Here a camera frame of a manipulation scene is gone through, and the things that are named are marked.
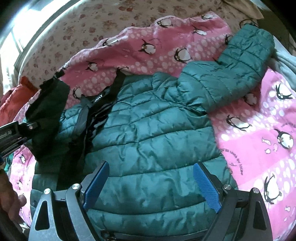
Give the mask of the person's left hand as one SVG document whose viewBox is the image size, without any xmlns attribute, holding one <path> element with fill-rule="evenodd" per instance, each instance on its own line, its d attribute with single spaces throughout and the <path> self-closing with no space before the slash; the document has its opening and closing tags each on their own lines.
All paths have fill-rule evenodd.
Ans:
<svg viewBox="0 0 296 241">
<path fill-rule="evenodd" d="M 12 184 L 3 169 L 1 169 L 0 177 L 1 210 L 8 214 L 11 221 L 22 223 L 20 209 L 27 203 L 26 197 L 24 195 L 18 196 L 13 190 Z"/>
</svg>

